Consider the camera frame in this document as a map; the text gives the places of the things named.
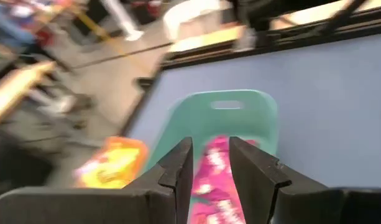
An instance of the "black frame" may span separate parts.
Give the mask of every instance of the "black frame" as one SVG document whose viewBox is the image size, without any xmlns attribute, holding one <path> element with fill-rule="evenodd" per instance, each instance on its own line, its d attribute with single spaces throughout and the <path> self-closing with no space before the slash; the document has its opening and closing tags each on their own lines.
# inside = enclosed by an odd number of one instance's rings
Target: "black frame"
<svg viewBox="0 0 381 224">
<path fill-rule="evenodd" d="M 147 88 L 144 89 L 145 93 L 129 115 L 126 123 L 123 124 L 119 135 L 126 136 L 133 125 L 135 125 L 140 111 L 145 106 L 151 94 L 153 94 L 156 83 L 158 83 L 163 72 L 166 70 L 381 34 L 381 7 L 378 7 L 353 14 L 332 34 L 316 36 L 300 35 L 308 33 L 328 20 L 329 19 L 312 22 L 282 30 L 271 30 L 268 35 L 273 39 L 272 44 L 244 52 L 233 52 L 232 46 L 235 40 L 231 40 L 183 52 L 167 53 L 160 60 L 159 69 L 152 75 L 152 78 L 142 78 L 147 80 Z"/>
</svg>

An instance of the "wooden table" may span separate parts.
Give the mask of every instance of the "wooden table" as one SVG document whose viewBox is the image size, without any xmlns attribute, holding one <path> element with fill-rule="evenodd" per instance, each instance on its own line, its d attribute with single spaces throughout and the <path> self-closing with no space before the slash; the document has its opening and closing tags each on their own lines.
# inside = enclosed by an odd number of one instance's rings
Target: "wooden table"
<svg viewBox="0 0 381 224">
<path fill-rule="evenodd" d="M 330 18 L 334 13 L 343 9 L 352 0 L 341 0 L 325 4 L 322 6 L 316 6 L 309 9 L 304 9 L 301 11 L 296 11 L 291 14 L 285 14 L 288 20 L 291 20 L 295 24 L 302 25 L 311 22 L 322 21 Z M 368 9 L 373 9 L 376 7 L 381 7 L 381 0 L 369 0 L 363 4 L 357 11 L 364 11 Z M 280 30 L 293 27 L 293 25 L 287 24 L 278 19 L 272 21 L 273 29 Z M 173 44 L 170 48 L 171 52 L 181 52 L 185 50 L 191 50 L 198 47 L 204 47 L 211 44 L 217 44 L 220 42 L 225 42 L 229 40 L 235 40 L 239 38 L 244 30 L 243 26 L 231 27 L 224 30 L 219 30 L 212 32 L 210 34 L 200 35 L 197 37 L 190 37 Z"/>
<path fill-rule="evenodd" d="M 41 82 L 55 62 L 44 61 L 13 70 L 0 80 L 0 122 L 22 101 L 27 92 Z"/>
</svg>

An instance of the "teal plastic chair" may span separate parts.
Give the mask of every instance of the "teal plastic chair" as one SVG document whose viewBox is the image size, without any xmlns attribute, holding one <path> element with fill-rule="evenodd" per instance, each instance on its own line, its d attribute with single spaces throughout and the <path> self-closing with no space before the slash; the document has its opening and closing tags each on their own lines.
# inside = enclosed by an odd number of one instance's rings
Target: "teal plastic chair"
<svg viewBox="0 0 381 224">
<path fill-rule="evenodd" d="M 255 90 L 212 91 L 188 96 L 173 111 L 144 171 L 187 136 L 193 138 L 194 168 L 198 169 L 206 143 L 220 134 L 256 140 L 262 150 L 274 155 L 278 140 L 275 100 Z M 195 202 L 204 201 L 192 197 L 190 208 Z"/>
</svg>

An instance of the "white chair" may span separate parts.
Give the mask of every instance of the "white chair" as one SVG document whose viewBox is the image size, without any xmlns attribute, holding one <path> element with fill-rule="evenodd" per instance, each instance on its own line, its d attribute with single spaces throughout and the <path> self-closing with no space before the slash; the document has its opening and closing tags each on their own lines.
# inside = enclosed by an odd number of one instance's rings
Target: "white chair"
<svg viewBox="0 0 381 224">
<path fill-rule="evenodd" d="M 219 0 L 187 0 L 173 6 L 163 17 L 167 37 L 172 41 L 177 40 L 180 24 L 219 8 Z"/>
</svg>

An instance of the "orange package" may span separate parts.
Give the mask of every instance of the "orange package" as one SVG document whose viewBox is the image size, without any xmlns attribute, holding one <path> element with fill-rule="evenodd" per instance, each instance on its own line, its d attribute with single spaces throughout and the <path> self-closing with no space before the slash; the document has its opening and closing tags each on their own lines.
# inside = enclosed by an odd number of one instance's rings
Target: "orange package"
<svg viewBox="0 0 381 224">
<path fill-rule="evenodd" d="M 79 187 L 121 189 L 131 183 L 147 159 L 139 140 L 110 137 L 104 148 L 75 171 Z"/>
</svg>

